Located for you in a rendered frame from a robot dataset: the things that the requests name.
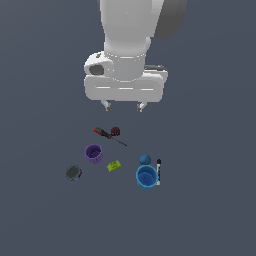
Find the red black screwdriver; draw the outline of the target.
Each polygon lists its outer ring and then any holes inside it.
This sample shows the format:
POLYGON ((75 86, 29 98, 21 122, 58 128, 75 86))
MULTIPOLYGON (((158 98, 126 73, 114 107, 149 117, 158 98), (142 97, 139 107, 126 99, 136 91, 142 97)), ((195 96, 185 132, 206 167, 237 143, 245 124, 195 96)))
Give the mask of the red black screwdriver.
POLYGON ((107 139, 113 139, 113 140, 119 142, 120 144, 122 144, 122 145, 124 145, 124 146, 127 146, 125 143, 123 143, 123 142, 121 142, 121 141, 115 139, 111 134, 107 133, 106 131, 104 131, 104 130, 103 130, 102 128, 100 128, 100 127, 95 127, 95 128, 94 128, 94 132, 97 133, 97 134, 99 134, 100 136, 106 137, 107 139))

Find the purple cup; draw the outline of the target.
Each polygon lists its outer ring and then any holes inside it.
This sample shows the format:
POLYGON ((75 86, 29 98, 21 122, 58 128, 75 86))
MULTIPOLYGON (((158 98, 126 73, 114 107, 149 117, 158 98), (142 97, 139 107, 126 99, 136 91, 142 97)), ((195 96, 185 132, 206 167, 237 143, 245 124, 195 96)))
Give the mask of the purple cup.
POLYGON ((102 148, 98 144, 91 144, 85 149, 85 157, 93 164, 98 164, 103 159, 102 148))

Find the blue small ball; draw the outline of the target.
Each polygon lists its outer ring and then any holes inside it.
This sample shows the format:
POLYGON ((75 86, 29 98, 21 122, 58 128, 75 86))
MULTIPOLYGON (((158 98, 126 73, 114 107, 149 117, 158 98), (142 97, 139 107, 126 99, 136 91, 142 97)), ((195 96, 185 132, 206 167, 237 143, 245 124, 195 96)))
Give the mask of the blue small ball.
POLYGON ((140 156, 139 162, 141 165, 149 165, 151 163, 151 157, 147 154, 143 154, 140 156))

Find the blue cup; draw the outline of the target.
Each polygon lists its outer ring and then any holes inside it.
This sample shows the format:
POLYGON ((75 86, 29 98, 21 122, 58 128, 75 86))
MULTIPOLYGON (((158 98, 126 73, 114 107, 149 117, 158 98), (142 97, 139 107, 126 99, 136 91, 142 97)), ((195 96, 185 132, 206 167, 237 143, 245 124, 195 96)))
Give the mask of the blue cup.
POLYGON ((136 171, 137 185, 144 190, 153 188, 157 184, 158 179, 157 170, 150 165, 141 165, 136 171))

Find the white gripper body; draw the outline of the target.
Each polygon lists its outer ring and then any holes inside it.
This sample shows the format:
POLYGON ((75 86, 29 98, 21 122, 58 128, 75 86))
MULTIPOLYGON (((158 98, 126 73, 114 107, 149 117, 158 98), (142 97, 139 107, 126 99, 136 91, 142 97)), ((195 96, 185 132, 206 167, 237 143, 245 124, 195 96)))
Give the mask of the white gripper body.
POLYGON ((155 65, 146 65, 143 75, 131 82, 87 75, 84 79, 85 94, 91 100, 159 102, 167 77, 168 70, 155 65))

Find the green small box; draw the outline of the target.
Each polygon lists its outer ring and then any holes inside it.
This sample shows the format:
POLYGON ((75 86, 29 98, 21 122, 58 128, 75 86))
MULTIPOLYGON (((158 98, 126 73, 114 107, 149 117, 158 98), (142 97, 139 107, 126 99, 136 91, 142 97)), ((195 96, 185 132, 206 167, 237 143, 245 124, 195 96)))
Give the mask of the green small box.
POLYGON ((121 168, 121 167, 122 167, 121 163, 118 160, 116 160, 114 162, 111 162, 107 166, 107 169, 108 169, 109 172, 112 172, 112 171, 117 170, 118 168, 121 168))

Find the grey lidded blue can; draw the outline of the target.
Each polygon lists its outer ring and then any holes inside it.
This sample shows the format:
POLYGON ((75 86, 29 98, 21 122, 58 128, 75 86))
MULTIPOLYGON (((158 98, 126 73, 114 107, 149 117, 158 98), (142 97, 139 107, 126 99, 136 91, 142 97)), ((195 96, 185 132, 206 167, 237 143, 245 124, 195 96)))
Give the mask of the grey lidded blue can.
POLYGON ((71 165, 65 171, 65 177, 69 181, 76 181, 82 175, 82 170, 78 165, 71 165))

